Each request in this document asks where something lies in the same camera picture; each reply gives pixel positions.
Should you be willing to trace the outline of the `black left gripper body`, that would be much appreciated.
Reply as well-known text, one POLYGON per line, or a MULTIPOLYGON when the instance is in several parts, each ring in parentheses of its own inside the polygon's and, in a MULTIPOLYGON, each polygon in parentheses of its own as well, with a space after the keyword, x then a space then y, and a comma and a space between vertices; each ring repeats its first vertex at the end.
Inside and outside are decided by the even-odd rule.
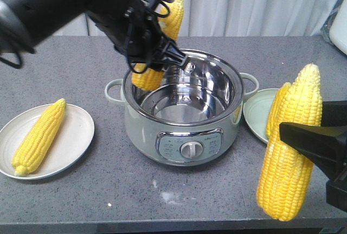
POLYGON ((163 32, 157 13, 141 0, 85 0, 86 13, 129 65, 150 67, 163 32))

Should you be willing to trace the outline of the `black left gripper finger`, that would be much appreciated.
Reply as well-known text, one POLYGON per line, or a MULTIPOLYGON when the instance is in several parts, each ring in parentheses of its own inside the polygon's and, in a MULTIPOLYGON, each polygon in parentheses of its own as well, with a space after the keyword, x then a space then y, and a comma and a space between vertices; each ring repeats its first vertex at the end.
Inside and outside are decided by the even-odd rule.
POLYGON ((156 69, 166 70, 169 66, 185 69, 189 62, 174 40, 162 40, 156 47, 156 69))

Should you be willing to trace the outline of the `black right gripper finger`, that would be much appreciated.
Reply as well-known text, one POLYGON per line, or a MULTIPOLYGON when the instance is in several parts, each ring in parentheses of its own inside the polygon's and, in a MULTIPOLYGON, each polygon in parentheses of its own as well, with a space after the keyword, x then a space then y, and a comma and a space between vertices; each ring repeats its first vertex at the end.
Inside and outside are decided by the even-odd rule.
POLYGON ((347 125, 346 100, 323 102, 321 126, 341 127, 346 125, 347 125))
POLYGON ((280 139, 312 161, 332 181, 346 181, 346 126, 279 125, 280 139))

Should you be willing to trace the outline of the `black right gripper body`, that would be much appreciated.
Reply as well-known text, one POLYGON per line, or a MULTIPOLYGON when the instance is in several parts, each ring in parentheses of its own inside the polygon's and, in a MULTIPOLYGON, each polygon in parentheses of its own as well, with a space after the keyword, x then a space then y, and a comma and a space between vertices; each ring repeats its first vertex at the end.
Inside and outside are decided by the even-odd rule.
POLYGON ((342 165, 342 169, 338 169, 336 162, 329 161, 328 168, 326 202, 346 212, 346 166, 342 165))

